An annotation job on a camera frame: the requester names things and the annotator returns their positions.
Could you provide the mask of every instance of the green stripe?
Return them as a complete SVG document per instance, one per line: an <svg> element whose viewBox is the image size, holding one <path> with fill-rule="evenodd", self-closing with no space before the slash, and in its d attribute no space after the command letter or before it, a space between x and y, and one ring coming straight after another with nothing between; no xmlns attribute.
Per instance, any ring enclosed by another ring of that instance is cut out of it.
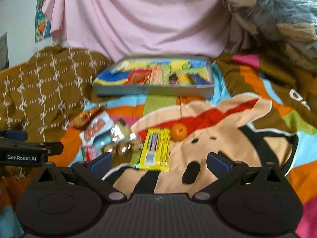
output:
<svg viewBox="0 0 317 238"><path fill-rule="evenodd" d="M143 116L163 108L176 105L177 97L148 95L145 100Z"/></svg>
<svg viewBox="0 0 317 238"><path fill-rule="evenodd" d="M317 129L305 122L296 110L284 116L283 120L292 133L296 133L297 131L302 131L309 135L317 133Z"/></svg>

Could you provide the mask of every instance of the orange fruit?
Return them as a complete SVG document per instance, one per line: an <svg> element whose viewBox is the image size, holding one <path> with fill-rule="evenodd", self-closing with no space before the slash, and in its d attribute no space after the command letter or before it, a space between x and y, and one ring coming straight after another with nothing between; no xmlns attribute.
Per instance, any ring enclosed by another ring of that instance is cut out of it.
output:
<svg viewBox="0 0 317 238"><path fill-rule="evenodd" d="M176 123L172 126L170 135L173 141L182 141L187 137L187 127L182 123Z"/></svg>

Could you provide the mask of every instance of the pink fabric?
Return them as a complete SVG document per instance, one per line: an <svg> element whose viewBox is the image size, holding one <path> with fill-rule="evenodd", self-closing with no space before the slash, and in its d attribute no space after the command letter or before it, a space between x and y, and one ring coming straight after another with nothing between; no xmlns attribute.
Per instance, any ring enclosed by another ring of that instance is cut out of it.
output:
<svg viewBox="0 0 317 238"><path fill-rule="evenodd" d="M46 0L54 38L117 61L133 54L234 52L244 31L217 0Z"/></svg>
<svg viewBox="0 0 317 238"><path fill-rule="evenodd" d="M260 59L258 55L234 55L232 60L235 63L260 68Z"/></svg>
<svg viewBox="0 0 317 238"><path fill-rule="evenodd" d="M304 204L304 214L295 233L300 238L317 237L317 198Z"/></svg>
<svg viewBox="0 0 317 238"><path fill-rule="evenodd" d="M126 124L130 126L134 125L140 119L140 118L130 118L130 117L119 117L119 116L113 116L113 115L111 115L110 117L114 121L123 119L126 122Z"/></svg>

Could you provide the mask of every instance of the gray box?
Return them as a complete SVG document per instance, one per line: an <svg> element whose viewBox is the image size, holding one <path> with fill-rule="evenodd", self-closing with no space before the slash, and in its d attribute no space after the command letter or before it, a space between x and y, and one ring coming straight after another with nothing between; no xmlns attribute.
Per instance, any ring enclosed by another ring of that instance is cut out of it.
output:
<svg viewBox="0 0 317 238"><path fill-rule="evenodd" d="M168 56L138 56L138 57L126 57L123 60L118 61L112 65L109 70L113 70L120 65L124 60L135 59L149 59L149 60L170 60L170 59L201 59L206 61L206 67L210 69L211 84L207 85L101 85L98 82L93 82L94 92L99 96L109 95L139 95L139 94L151 94L151 95L167 95L167 96L197 96L203 98L212 98L214 93L214 82L211 69L211 62L208 57L205 56L182 56L182 55L168 55Z"/></svg>

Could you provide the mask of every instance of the orange stripe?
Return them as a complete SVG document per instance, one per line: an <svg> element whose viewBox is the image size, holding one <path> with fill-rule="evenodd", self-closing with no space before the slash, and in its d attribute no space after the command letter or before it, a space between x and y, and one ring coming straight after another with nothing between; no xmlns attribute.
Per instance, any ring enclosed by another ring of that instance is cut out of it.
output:
<svg viewBox="0 0 317 238"><path fill-rule="evenodd" d="M190 102L193 102L193 101L206 101L205 98L202 98L202 97L177 97L176 99L176 104L177 105L180 105L181 103L183 104L189 104Z"/></svg>
<svg viewBox="0 0 317 238"><path fill-rule="evenodd" d="M114 107L106 110L110 116L122 116L122 117L131 117L139 118L143 116L144 104L137 105L136 107Z"/></svg>
<svg viewBox="0 0 317 238"><path fill-rule="evenodd" d="M63 153L56 156L49 157L51 162L54 162L58 167L68 167L69 164L75 159L82 141L79 137L81 130L68 129L65 135L60 139L63 143Z"/></svg>
<svg viewBox="0 0 317 238"><path fill-rule="evenodd" d="M239 66L240 74L244 77L245 83L248 83L254 90L255 93L259 94L261 97L267 100L272 100L265 90L262 80L259 75L255 73L254 69L248 66ZM286 116L288 113L292 112L293 109L285 105L281 105L272 100L273 108L275 108L281 117Z"/></svg>
<svg viewBox="0 0 317 238"><path fill-rule="evenodd" d="M10 197L7 193L6 184L3 180L1 180L1 184L0 184L0 193L1 193L0 210L2 210L4 206L12 206Z"/></svg>
<svg viewBox="0 0 317 238"><path fill-rule="evenodd" d="M317 161L295 167L289 175L292 187L303 204L317 197Z"/></svg>

